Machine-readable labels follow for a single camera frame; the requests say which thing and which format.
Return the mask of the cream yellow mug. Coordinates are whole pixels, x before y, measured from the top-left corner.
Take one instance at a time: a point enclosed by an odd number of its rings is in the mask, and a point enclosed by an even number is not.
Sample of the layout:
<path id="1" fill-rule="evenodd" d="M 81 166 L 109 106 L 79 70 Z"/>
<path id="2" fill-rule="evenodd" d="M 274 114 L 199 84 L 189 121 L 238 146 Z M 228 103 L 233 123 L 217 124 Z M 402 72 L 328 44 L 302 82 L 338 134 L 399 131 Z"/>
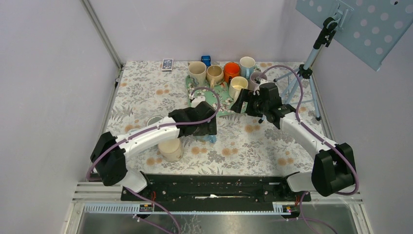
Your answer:
<path id="1" fill-rule="evenodd" d="M 236 101 L 242 89 L 248 89 L 247 79 L 241 76 L 234 77 L 229 84 L 229 96 Z"/>

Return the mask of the lilac mug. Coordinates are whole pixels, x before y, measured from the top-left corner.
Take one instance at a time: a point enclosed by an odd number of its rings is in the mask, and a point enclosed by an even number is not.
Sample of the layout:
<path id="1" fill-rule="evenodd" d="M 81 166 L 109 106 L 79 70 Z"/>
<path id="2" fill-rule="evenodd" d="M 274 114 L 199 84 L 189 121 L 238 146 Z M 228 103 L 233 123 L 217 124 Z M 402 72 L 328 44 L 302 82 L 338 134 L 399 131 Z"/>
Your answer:
<path id="1" fill-rule="evenodd" d="M 248 80 L 248 90 L 259 90 L 259 86 L 268 83 L 267 76 L 262 72 L 253 72 Z"/>

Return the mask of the blue butterfly mug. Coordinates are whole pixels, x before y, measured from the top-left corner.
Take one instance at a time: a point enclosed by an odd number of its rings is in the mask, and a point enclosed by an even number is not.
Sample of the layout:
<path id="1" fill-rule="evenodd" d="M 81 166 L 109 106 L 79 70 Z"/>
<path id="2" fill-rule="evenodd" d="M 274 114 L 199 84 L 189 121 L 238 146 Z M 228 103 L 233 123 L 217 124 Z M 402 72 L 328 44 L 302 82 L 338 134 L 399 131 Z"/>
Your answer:
<path id="1" fill-rule="evenodd" d="M 209 142 L 212 144 L 215 144 L 217 141 L 217 138 L 215 135 L 205 135 L 205 136 L 196 136 L 195 137 L 198 141 L 202 142 Z"/>

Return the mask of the orange mug with black handle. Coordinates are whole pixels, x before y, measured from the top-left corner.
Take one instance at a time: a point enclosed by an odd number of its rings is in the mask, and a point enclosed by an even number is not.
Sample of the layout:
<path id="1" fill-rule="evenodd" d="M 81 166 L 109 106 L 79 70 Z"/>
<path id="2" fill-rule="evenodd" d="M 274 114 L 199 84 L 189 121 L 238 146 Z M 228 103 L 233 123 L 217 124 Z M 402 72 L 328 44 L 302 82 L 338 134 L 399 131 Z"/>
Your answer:
<path id="1" fill-rule="evenodd" d="M 230 83 L 234 77 L 240 75 L 240 66 L 235 62 L 228 62 L 224 66 L 224 81 Z"/>

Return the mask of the light blue faceted mug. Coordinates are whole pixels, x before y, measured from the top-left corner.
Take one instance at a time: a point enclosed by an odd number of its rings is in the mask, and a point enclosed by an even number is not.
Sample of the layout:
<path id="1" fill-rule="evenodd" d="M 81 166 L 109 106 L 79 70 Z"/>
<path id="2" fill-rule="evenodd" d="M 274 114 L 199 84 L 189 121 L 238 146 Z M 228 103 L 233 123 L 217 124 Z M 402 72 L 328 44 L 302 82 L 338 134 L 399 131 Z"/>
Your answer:
<path id="1" fill-rule="evenodd" d="M 250 79 L 250 76 L 253 72 L 258 70 L 258 66 L 256 65 L 256 61 L 252 57 L 242 57 L 240 59 L 240 75 L 245 79 Z"/>

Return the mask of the round beige glazed mug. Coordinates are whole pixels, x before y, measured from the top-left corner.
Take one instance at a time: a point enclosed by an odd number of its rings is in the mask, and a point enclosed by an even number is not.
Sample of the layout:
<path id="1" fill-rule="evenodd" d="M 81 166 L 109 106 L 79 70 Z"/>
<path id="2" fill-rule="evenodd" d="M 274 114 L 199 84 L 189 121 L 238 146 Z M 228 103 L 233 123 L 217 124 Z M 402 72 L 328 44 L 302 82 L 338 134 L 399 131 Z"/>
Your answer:
<path id="1" fill-rule="evenodd" d="M 206 70 L 206 80 L 210 88 L 220 85 L 224 81 L 224 71 L 218 65 L 211 65 Z"/>

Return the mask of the beige seahorse print mug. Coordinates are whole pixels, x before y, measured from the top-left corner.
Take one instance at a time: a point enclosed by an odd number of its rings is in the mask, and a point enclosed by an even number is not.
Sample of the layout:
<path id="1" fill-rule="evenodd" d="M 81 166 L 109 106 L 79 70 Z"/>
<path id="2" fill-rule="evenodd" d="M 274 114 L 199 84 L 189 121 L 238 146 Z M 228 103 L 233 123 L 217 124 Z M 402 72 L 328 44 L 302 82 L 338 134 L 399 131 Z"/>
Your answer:
<path id="1" fill-rule="evenodd" d="M 201 61 L 191 61 L 188 63 L 188 74 L 192 87 L 204 87 L 206 85 L 207 66 Z"/>

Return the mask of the beige cartoon print mug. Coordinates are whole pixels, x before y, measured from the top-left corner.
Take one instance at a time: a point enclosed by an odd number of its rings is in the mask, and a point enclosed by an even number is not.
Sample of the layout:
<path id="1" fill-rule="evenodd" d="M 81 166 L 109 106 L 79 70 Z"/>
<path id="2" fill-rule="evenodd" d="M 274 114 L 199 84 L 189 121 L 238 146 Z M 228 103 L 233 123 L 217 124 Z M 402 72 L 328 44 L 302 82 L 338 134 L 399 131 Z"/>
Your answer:
<path id="1" fill-rule="evenodd" d="M 179 161 L 183 157 L 184 148 L 180 139 L 171 139 L 160 142 L 158 150 L 168 162 Z"/>

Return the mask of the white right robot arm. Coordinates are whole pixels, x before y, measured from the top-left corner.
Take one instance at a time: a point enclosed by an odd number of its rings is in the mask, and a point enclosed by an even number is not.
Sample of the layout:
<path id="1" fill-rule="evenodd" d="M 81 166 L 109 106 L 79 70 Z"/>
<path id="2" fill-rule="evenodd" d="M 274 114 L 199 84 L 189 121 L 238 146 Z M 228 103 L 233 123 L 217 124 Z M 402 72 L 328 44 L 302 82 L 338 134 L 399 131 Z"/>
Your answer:
<path id="1" fill-rule="evenodd" d="M 352 185 L 358 189 L 354 152 L 347 143 L 337 144 L 316 133 L 300 119 L 296 108 L 283 104 L 274 83 L 262 83 L 255 91 L 236 91 L 231 110 L 240 113 L 246 104 L 245 113 L 263 117 L 277 129 L 290 135 L 314 160 L 313 169 L 307 173 L 287 176 L 279 188 L 281 198 L 293 200 L 301 191 L 317 191 L 322 196 L 344 195 L 343 189 Z"/>

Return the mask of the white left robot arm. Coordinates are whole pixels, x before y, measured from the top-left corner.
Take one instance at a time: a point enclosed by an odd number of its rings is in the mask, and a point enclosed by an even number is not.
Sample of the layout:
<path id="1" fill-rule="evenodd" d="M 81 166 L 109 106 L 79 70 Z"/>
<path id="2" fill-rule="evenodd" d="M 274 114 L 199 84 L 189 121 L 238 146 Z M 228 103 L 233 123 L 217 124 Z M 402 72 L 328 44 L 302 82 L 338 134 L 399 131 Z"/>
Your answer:
<path id="1" fill-rule="evenodd" d="M 196 107 L 174 110 L 132 133 L 114 136 L 105 132 L 92 151 L 91 169 L 96 170 L 104 186 L 121 185 L 131 189 L 137 199 L 146 200 L 151 194 L 150 185 L 142 172 L 127 168 L 127 159 L 167 140 L 216 135 L 216 116 L 216 109 L 202 101 Z"/>

